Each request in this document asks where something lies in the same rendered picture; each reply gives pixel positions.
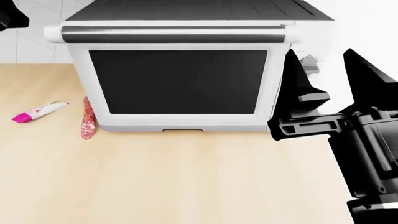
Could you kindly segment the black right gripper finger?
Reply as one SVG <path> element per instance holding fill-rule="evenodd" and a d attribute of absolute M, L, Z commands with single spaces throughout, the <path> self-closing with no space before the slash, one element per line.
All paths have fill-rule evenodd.
<path fill-rule="evenodd" d="M 300 60 L 290 49 L 285 55 L 278 98 L 271 120 L 316 117 L 317 108 L 330 100 L 327 92 L 310 83 Z"/>
<path fill-rule="evenodd" d="M 369 63 L 353 49 L 343 54 L 354 105 L 360 111 L 375 108 L 398 111 L 398 81 Z"/>

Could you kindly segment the grey oven control knob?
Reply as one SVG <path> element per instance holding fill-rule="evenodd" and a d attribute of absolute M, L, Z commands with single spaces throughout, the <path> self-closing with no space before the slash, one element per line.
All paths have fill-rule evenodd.
<path fill-rule="evenodd" d="M 312 55 L 302 57 L 300 63 L 307 75 L 319 74 L 319 61 L 316 57 Z"/>

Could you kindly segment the pink and white tube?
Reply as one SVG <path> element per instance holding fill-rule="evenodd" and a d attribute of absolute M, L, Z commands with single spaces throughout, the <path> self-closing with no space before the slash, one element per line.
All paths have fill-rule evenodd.
<path fill-rule="evenodd" d="M 16 123 L 29 123 L 35 119 L 39 119 L 45 115 L 53 113 L 54 111 L 60 110 L 61 108 L 64 108 L 68 104 L 69 103 L 67 102 L 54 101 L 51 102 L 50 104 L 46 104 L 39 108 L 34 108 L 32 110 L 28 110 L 24 113 L 16 115 L 11 120 Z"/>

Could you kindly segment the white oven door, dark glass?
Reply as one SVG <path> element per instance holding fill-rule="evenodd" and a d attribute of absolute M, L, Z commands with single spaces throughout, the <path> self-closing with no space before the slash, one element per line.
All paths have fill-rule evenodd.
<path fill-rule="evenodd" d="M 264 132 L 289 44 L 68 44 L 101 129 Z"/>

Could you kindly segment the white toaster oven body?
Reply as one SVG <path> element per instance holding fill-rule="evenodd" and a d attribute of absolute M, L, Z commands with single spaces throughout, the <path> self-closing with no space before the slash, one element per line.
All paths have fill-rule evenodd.
<path fill-rule="evenodd" d="M 320 59 L 333 24 L 330 16 L 305 0 L 95 0 L 59 26 L 295 26 L 304 38 L 301 42 L 223 44 L 289 44 L 298 58 Z"/>

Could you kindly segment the red salami sausage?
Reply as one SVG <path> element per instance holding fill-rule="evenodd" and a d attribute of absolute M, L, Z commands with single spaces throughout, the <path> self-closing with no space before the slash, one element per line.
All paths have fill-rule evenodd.
<path fill-rule="evenodd" d="M 83 119 L 80 126 L 80 136 L 91 139 L 96 132 L 96 118 L 88 97 L 83 99 Z"/>

